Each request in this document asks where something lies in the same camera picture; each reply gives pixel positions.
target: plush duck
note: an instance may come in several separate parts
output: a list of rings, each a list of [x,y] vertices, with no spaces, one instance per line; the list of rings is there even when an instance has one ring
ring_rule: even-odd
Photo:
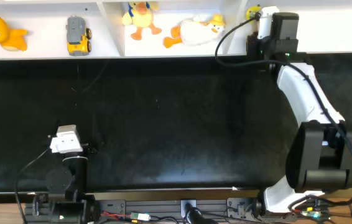
[[[153,35],[162,32],[162,29],[155,27],[152,23],[153,17],[151,9],[158,11],[157,2],[129,2],[129,10],[122,17],[122,23],[125,26],[133,24],[137,31],[131,35],[135,40],[141,40],[141,33],[144,28],[150,28]]]
[[[0,44],[6,50],[18,51],[27,50],[27,43],[23,36],[28,34],[28,30],[11,29],[6,22],[0,18]]]
[[[202,22],[199,17],[187,19],[180,23],[180,26],[175,26],[170,31],[172,37],[164,39],[164,46],[170,48],[179,43],[185,45],[201,45],[217,39],[225,29],[223,16],[215,14],[209,22]]]

